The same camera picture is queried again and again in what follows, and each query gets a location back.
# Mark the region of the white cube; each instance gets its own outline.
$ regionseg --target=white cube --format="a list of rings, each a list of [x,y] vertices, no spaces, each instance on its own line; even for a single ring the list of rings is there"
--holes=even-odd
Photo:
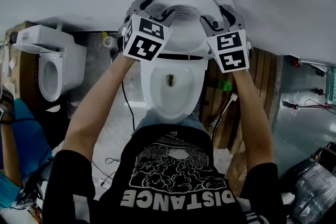
[[[249,69],[244,29],[208,37],[207,42],[222,73]]]
[[[124,35],[123,54],[153,61],[166,45],[173,30],[149,19],[133,14]]]

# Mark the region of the wooden pallet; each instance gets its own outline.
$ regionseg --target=wooden pallet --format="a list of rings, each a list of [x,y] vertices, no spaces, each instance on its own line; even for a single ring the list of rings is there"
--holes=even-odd
[[[249,72],[255,83],[259,96],[267,115],[271,110],[274,95],[277,57],[269,52],[253,49]],[[223,92],[216,86],[219,80],[230,81],[233,91],[236,85],[232,73],[222,74],[214,60],[209,61],[206,75],[206,85],[203,95],[200,120],[212,136],[213,128],[210,124],[219,115],[230,92]],[[234,157],[226,174],[229,185],[235,195],[239,196],[246,178],[246,155],[240,124],[239,99],[232,103],[224,113],[214,137],[214,148],[228,148]]]

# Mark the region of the graphic print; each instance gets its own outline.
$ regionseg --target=graphic print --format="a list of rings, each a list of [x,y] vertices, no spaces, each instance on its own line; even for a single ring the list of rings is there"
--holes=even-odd
[[[159,39],[163,38],[163,26],[152,22],[151,20],[146,20],[141,18],[139,31],[151,35],[153,37],[157,37]]]
[[[126,29],[126,34],[124,36],[124,48],[126,47],[128,41],[130,40],[130,37],[133,33],[133,26],[132,26],[132,19],[128,23],[127,29]]]
[[[136,36],[128,54],[151,61],[161,46],[158,42]]]
[[[243,50],[228,52],[226,54],[220,54],[219,58],[223,64],[224,70],[232,70],[246,67]]]
[[[208,162],[200,148],[154,143],[136,157],[130,186],[170,194],[226,188],[224,178],[208,167]]]
[[[241,47],[242,42],[238,32],[224,34],[217,37],[218,52],[221,50]]]

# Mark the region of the plastic bag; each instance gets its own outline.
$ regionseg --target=plastic bag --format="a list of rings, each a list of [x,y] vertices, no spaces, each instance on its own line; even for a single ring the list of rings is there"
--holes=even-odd
[[[295,196],[293,215],[302,224],[318,223],[336,201],[336,177],[313,163],[296,182]]]

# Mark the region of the green object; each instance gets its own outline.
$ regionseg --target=green object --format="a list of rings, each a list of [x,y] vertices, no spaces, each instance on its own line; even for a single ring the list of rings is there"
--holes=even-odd
[[[330,100],[333,104],[336,104],[336,85],[335,85],[335,67],[330,67],[330,82],[329,83],[329,89],[330,89]]]
[[[220,89],[224,92],[231,92],[232,91],[232,84],[227,80],[219,80],[217,84],[217,89]]]

